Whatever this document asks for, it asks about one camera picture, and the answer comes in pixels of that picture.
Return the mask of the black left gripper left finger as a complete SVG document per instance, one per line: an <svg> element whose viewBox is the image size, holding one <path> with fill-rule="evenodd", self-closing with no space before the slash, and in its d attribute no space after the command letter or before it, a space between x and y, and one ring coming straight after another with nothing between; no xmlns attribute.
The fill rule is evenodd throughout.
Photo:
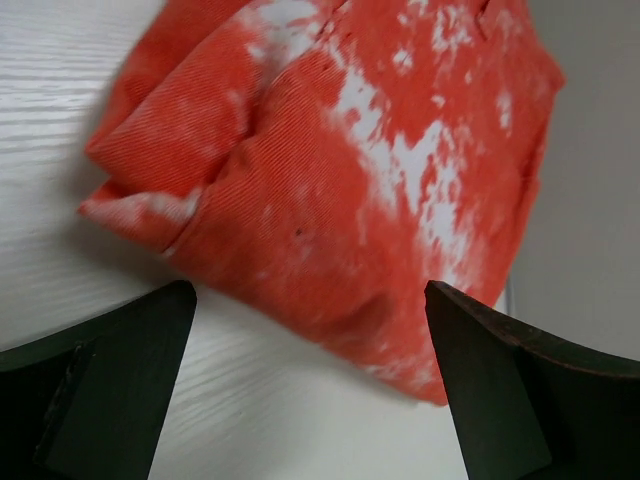
<svg viewBox="0 0 640 480"><path fill-rule="evenodd" d="M148 478L195 310L174 281L3 351L2 478Z"/></svg>

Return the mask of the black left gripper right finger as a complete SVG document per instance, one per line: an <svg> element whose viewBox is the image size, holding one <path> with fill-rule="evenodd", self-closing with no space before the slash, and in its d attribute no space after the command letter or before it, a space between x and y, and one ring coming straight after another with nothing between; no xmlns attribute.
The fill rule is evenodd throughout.
<svg viewBox="0 0 640 480"><path fill-rule="evenodd" d="M638 478L638 362L530 326L444 282L429 282L425 297L469 478Z"/></svg>

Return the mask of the orange white garment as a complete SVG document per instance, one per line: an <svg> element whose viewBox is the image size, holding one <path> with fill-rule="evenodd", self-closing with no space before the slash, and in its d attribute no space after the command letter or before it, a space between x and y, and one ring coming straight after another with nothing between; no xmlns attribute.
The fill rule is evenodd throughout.
<svg viewBox="0 0 640 480"><path fill-rule="evenodd" d="M425 287L498 300L563 83L524 1L169 1L80 211L443 405Z"/></svg>

